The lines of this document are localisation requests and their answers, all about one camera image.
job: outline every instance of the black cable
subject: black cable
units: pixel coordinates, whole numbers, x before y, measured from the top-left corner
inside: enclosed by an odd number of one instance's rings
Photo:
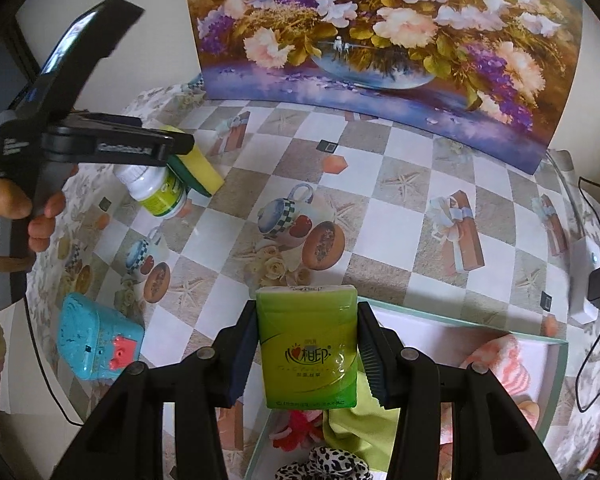
[[[51,389],[51,384],[49,384],[49,379],[46,378],[45,369],[42,366],[42,360],[40,359],[40,352],[38,352],[38,345],[36,345],[36,338],[33,335],[33,325],[31,324],[31,314],[29,313],[29,302],[27,301],[27,297],[26,296],[24,297],[24,313],[27,316],[27,325],[29,326],[29,335],[31,336],[31,343],[33,345],[33,351],[36,354],[36,360],[38,361],[38,366],[40,367],[40,373],[42,373],[42,378],[45,380],[46,389],[49,390],[49,393],[51,394],[51,397],[53,397],[53,400],[56,402],[56,404],[58,405],[58,408],[60,409],[60,411],[64,415],[64,420],[66,420],[72,426],[78,426],[79,428],[81,428],[82,424],[79,424],[78,422],[72,421],[67,416],[64,408],[60,404],[60,401],[56,397],[56,394]]]
[[[593,211],[593,214],[596,216],[596,219],[598,220],[598,225],[600,226],[600,216],[598,216],[598,212],[594,209],[594,207],[591,205],[591,202],[589,202],[586,195],[584,194],[584,192],[582,190],[582,182],[587,182],[588,184],[591,184],[592,186],[597,186],[599,188],[600,188],[600,184],[598,184],[597,182],[593,182],[592,180],[589,180],[588,178],[584,178],[582,176],[578,179],[578,189],[580,190],[580,194],[582,195],[582,197],[585,200],[585,202],[587,203],[587,205],[589,205],[589,207]],[[591,406],[593,406],[594,402],[596,402],[598,400],[598,398],[600,397],[600,391],[599,391],[596,394],[596,396],[593,397],[593,399],[589,402],[589,404],[587,404],[583,408],[582,404],[580,403],[580,393],[579,393],[579,387],[578,387],[580,384],[580,376],[582,374],[582,371],[584,370],[584,367],[586,366],[586,364],[589,362],[589,359],[590,359],[591,355],[593,354],[593,351],[596,348],[596,346],[598,346],[599,342],[600,342],[600,334],[598,334],[598,337],[596,338],[593,345],[591,346],[591,350],[589,350],[589,352],[587,353],[587,356],[584,358],[584,361],[582,362],[582,365],[580,366],[580,370],[578,370],[578,373],[576,375],[576,383],[575,383],[574,389],[575,389],[575,397],[576,397],[576,406],[578,407],[578,411],[580,413],[585,413]]]

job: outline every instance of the metal screw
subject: metal screw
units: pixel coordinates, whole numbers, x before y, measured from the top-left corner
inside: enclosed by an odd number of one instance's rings
[[[131,375],[139,375],[144,372],[145,367],[146,365],[142,361],[134,361],[127,367],[126,371]]]
[[[216,351],[211,348],[211,346],[203,346],[202,348],[199,348],[198,351],[196,352],[196,355],[198,356],[199,359],[211,359],[213,356],[216,355]]]
[[[487,365],[483,365],[482,363],[471,363],[471,368],[474,369],[474,372],[480,375],[484,375],[489,371],[489,367]]]
[[[407,361],[415,361],[420,354],[415,348],[403,348],[400,350],[400,357],[407,359]]]

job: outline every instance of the green tissue package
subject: green tissue package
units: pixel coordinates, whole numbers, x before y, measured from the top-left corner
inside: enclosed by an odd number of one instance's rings
[[[267,407],[356,405],[355,287],[268,286],[256,292],[256,310]]]

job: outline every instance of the floral painting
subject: floral painting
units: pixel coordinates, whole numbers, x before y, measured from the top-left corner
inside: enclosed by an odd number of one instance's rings
[[[319,104],[533,173],[576,69],[580,0],[188,0],[211,98]]]

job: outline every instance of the pill bottle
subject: pill bottle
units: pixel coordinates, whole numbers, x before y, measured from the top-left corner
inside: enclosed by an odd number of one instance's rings
[[[187,201],[184,184],[167,167],[117,165],[113,173],[126,186],[131,197],[154,216],[172,218]]]

